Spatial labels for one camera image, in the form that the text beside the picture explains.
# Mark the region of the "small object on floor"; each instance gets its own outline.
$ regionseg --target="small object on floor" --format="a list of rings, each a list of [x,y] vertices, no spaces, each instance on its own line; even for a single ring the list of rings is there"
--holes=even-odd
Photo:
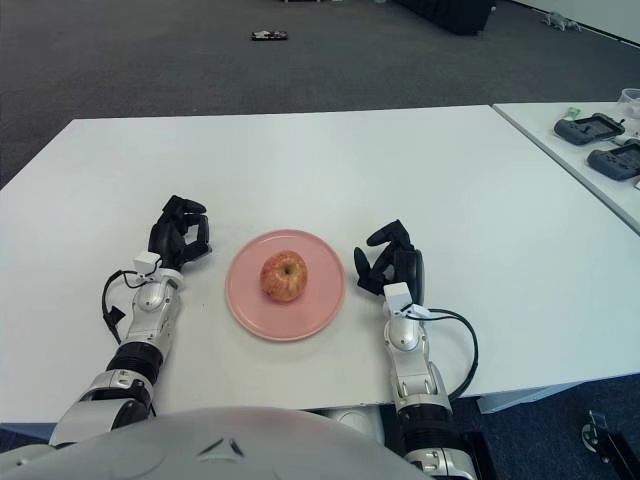
[[[251,33],[251,40],[286,40],[288,38],[289,34],[281,30],[261,30]]]
[[[569,20],[568,18],[560,15],[558,12],[549,12],[544,14],[541,22],[546,23],[550,27],[557,28],[558,30],[563,32],[565,30],[577,30],[578,32],[582,31],[582,27],[578,25],[578,22]]]
[[[601,413],[589,410],[589,423],[582,427],[582,443],[597,454],[603,463],[609,463],[623,479],[640,478],[640,460],[621,432],[612,432]]]

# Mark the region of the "round plate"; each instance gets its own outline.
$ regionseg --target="round plate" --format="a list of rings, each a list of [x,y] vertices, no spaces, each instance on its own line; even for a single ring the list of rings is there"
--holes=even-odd
[[[291,302],[272,300],[260,287],[264,262],[282,250],[298,252],[307,264],[302,294]],[[254,238],[233,259],[227,274],[227,303],[238,322],[269,340],[308,337],[326,327],[344,299],[344,269],[322,239],[300,230],[277,230]]]

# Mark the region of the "black cable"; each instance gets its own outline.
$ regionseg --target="black cable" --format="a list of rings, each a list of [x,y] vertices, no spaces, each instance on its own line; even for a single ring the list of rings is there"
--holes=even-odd
[[[145,275],[145,277],[150,277],[151,275],[153,275],[154,273],[156,273],[156,270],[158,270],[158,265],[160,264],[160,261],[162,260],[162,257],[158,257],[158,260],[156,260],[155,265],[153,266],[153,270],[151,271],[151,273],[147,273]]]
[[[467,376],[465,377],[463,382],[460,384],[458,388],[456,388],[453,392],[449,394],[449,401],[453,402],[455,399],[460,397],[460,395],[462,395],[464,391],[467,389],[467,387],[471,384],[471,381],[473,380],[473,377],[476,374],[476,370],[478,369],[478,338],[476,337],[476,332],[471,326],[471,324],[469,323],[469,321],[459,313],[453,312],[451,310],[444,310],[442,308],[430,308],[429,311],[433,313],[444,313],[445,315],[442,317],[435,317],[435,318],[419,318],[419,317],[413,317],[411,315],[407,315],[406,318],[409,318],[411,320],[419,320],[423,322],[434,322],[436,320],[444,320],[446,318],[452,318],[454,320],[458,320],[465,327],[467,327],[467,329],[469,330],[469,333],[471,333],[471,338],[473,339],[473,362],[471,363],[471,368],[469,368],[469,371],[467,372]]]
[[[113,338],[115,338],[116,342],[118,342],[118,345],[122,343],[122,340],[120,339],[120,334],[118,333],[117,325],[118,325],[118,322],[122,319],[122,317],[124,317],[124,314],[116,307],[113,307],[111,311],[107,309],[107,291],[109,290],[109,287],[111,286],[111,284],[115,282],[120,276],[124,278],[124,283],[127,285],[127,287],[132,289],[140,288],[143,285],[147,284],[147,282],[141,282],[137,285],[131,285],[129,283],[129,280],[127,279],[127,274],[136,275],[137,272],[134,272],[133,270],[117,270],[116,272],[111,274],[111,276],[107,279],[107,282],[104,284],[104,288],[102,289],[102,318],[107,324],[107,328],[113,335]]]

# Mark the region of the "red apple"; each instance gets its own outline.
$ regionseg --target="red apple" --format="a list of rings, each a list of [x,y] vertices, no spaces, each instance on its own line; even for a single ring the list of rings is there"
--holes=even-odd
[[[274,300],[290,302],[307,284],[307,265],[296,252],[285,250],[269,257],[260,272],[262,290]]]

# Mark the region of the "black game controller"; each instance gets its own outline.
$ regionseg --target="black game controller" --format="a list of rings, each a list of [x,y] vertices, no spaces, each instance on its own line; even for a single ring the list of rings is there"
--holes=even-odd
[[[553,131],[574,145],[586,145],[587,143],[608,140],[624,133],[622,122],[616,122],[603,113],[594,113],[589,118],[580,120],[559,120],[553,127]]]
[[[628,140],[624,146],[607,152],[594,150],[587,163],[613,180],[627,180],[640,175],[640,140]]]

